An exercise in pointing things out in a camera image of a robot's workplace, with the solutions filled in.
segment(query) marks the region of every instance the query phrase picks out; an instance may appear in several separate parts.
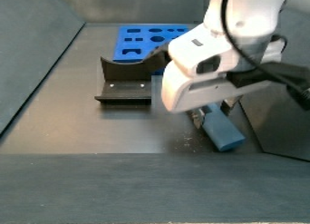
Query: black holder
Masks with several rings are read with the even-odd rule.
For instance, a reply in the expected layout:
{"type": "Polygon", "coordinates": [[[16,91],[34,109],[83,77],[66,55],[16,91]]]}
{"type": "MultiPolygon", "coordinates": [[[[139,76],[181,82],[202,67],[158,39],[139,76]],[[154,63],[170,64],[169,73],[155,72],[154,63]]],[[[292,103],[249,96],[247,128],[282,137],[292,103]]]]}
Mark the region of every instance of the black holder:
{"type": "Polygon", "coordinates": [[[95,99],[103,103],[151,104],[151,75],[170,61],[167,44],[157,47],[137,63],[115,63],[100,57],[104,85],[95,99]]]}

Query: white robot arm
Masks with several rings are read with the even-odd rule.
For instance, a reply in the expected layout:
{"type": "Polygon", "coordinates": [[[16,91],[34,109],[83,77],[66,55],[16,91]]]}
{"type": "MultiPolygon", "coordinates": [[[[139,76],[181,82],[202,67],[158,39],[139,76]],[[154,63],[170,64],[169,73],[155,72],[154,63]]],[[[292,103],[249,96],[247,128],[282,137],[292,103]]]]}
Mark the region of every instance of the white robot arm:
{"type": "Polygon", "coordinates": [[[203,23],[169,45],[173,61],[163,74],[162,100],[170,112],[199,108],[270,84],[261,81],[238,88],[226,79],[227,73],[254,68],[229,37],[254,62],[278,62],[285,41],[273,42],[272,36],[284,3],[285,0],[211,0],[203,23]]]}

